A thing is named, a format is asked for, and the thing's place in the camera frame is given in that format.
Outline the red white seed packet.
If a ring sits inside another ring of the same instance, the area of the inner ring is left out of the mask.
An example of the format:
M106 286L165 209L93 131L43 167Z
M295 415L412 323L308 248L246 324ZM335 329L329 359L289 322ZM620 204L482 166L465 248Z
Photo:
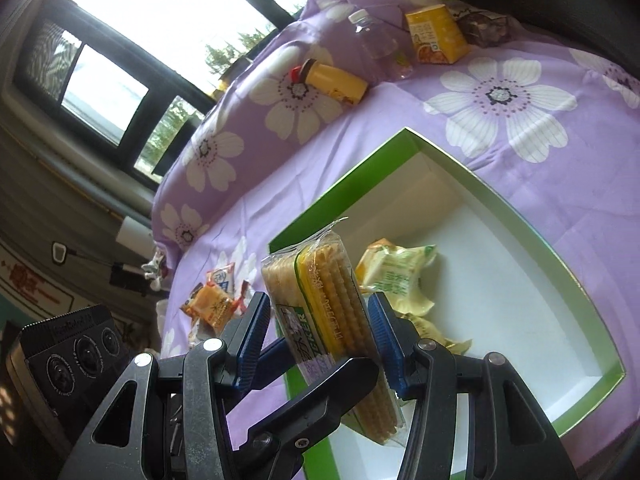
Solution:
M254 290L250 282L242 281L242 284L239 289L239 296L237 296L234 300L234 312L233 316L235 318L239 318L242 316L250 304L250 300L252 300L254 295Z

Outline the yellow bear bottle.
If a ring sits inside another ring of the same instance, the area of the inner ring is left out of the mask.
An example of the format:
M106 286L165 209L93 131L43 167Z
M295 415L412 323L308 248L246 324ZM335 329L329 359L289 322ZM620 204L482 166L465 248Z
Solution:
M302 65L290 69L294 84L306 84L337 102L357 105L366 95L369 84L364 79L315 58L307 58Z

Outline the clear water bottle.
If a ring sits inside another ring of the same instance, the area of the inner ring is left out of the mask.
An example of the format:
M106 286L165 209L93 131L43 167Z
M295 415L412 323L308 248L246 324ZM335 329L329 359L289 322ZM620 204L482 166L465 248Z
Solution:
M364 9L352 12L348 19L378 81L404 80L412 75L413 67L405 51L382 21Z

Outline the purple floral sheet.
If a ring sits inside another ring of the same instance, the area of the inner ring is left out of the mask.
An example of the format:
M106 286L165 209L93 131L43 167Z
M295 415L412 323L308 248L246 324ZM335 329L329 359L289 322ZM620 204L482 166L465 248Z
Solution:
M607 58L520 25L500 47L378 81L349 15L364 9L410 46L406 12L427 0L308 0L206 116L166 174L153 235L174 282L162 356L188 348L180 307L206 271L234 263L258 284L267 246L398 130L420 132L500 193L585 286L626 376L565 438L577 466L639 417L639 83ZM290 69L307 58L369 84L342 104Z

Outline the soda cracker pack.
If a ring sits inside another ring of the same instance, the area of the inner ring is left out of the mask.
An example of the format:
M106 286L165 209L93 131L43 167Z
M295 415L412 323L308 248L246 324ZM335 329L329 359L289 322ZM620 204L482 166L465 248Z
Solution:
M307 384L342 359L380 359L352 264L333 224L262 260L262 279Z

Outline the yellow drink carton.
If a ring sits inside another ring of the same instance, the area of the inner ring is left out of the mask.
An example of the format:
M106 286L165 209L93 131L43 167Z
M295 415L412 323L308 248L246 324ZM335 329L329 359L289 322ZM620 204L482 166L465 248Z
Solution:
M461 29L444 4L409 12L406 20L419 63L451 65L470 52Z

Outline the yellow crumpled snack wrapper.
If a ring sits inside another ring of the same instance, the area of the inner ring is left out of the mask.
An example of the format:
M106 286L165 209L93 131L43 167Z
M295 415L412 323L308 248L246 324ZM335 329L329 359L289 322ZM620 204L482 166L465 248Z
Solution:
M426 318L420 318L420 316L416 316L411 313L401 314L399 317L409 321L416 329L421 339L433 339L444 346L452 354L456 354L457 356L463 356L472 346L471 339L465 341L454 341L445 337L442 332Z

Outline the green white cardboard box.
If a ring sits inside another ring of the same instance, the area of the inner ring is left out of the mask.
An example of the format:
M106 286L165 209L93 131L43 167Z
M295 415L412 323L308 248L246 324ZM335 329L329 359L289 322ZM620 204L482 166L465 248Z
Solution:
M471 356L504 354L558 434L580 426L625 369L597 308L544 238L482 179L402 130L284 228L271 250L324 226L358 260L375 240L433 245L430 317Z

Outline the blue white snack packet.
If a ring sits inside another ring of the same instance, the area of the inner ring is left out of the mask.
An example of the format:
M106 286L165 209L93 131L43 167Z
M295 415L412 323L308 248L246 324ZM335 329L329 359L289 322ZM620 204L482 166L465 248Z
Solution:
M229 296L234 295L234 263L218 266L217 269L206 273L206 285L218 286Z

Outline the brown wrapped snack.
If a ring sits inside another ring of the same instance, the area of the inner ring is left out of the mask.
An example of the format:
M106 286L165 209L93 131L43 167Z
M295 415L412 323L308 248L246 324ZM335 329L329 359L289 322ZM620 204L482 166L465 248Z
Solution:
M465 40L480 48L497 47L511 40L511 29L505 15L471 12L457 19Z

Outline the orange snack bag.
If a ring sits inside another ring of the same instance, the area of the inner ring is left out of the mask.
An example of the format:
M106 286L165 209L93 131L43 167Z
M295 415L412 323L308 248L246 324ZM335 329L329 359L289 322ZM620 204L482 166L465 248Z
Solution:
M233 299L216 283L198 284L180 310L192 320L204 321L220 335L236 309Z

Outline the green yellow corn snack bag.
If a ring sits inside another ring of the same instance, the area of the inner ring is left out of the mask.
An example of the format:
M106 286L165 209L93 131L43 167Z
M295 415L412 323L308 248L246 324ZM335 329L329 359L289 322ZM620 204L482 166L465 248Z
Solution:
M437 254L436 245L407 248L381 238L363 253L356 279L362 292L384 292L396 312L422 318L434 302L420 289L420 276Z

